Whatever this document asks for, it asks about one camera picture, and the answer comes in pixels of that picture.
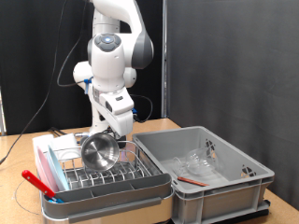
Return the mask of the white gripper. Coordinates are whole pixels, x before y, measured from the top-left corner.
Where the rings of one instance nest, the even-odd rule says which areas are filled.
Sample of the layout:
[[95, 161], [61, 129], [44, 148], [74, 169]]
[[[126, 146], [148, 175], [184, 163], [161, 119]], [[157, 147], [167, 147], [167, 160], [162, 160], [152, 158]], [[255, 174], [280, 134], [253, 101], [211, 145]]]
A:
[[107, 129], [115, 139], [132, 131], [134, 102], [125, 87], [113, 92], [93, 88], [92, 105], [105, 118], [109, 124]]

